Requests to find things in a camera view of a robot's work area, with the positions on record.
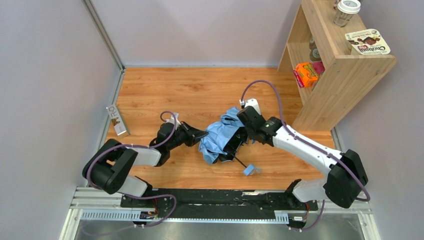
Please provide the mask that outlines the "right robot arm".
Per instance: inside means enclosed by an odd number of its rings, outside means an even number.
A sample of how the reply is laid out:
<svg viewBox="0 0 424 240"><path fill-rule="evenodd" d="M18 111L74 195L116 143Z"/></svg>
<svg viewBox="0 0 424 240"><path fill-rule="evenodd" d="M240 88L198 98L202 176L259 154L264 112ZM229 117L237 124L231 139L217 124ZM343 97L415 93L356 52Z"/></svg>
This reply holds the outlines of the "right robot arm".
<svg viewBox="0 0 424 240"><path fill-rule="evenodd" d="M360 193L366 196L363 201L370 200L365 189L368 176L357 152L351 149L341 152L319 144L276 117L265 120L253 106L242 108L237 117L250 139L285 150L322 173L322 178L298 179L290 184L287 191L299 202L330 200L348 209L354 201L360 200Z"/></svg>

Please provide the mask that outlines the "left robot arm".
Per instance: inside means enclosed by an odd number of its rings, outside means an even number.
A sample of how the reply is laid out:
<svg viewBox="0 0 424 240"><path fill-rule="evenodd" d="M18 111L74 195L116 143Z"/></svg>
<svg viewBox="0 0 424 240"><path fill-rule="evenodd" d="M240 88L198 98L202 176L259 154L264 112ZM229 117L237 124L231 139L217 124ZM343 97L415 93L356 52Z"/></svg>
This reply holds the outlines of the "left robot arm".
<svg viewBox="0 0 424 240"><path fill-rule="evenodd" d="M139 198L152 186L130 175L133 166L160 167L170 158L171 150L181 145L192 147L208 134L182 121L163 123L149 146L123 144L111 138L84 166L82 176L110 195L121 193Z"/></svg>

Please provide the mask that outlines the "light blue folding umbrella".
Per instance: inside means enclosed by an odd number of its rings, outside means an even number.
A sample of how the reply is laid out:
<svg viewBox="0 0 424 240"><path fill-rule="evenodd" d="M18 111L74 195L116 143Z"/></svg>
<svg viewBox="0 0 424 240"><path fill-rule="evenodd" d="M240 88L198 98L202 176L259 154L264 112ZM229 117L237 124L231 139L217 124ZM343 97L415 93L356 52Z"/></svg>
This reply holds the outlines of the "light blue folding umbrella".
<svg viewBox="0 0 424 240"><path fill-rule="evenodd" d="M253 164L247 165L237 157L237 152L242 145L238 149L232 149L234 133L239 127L245 127L237 117L239 111L238 107L232 107L220 116L219 121L210 124L206 128L209 134L200 140L198 150L202 153L203 160L210 165L217 162L237 161L244 167L243 174L251 176L260 173L262 169Z"/></svg>

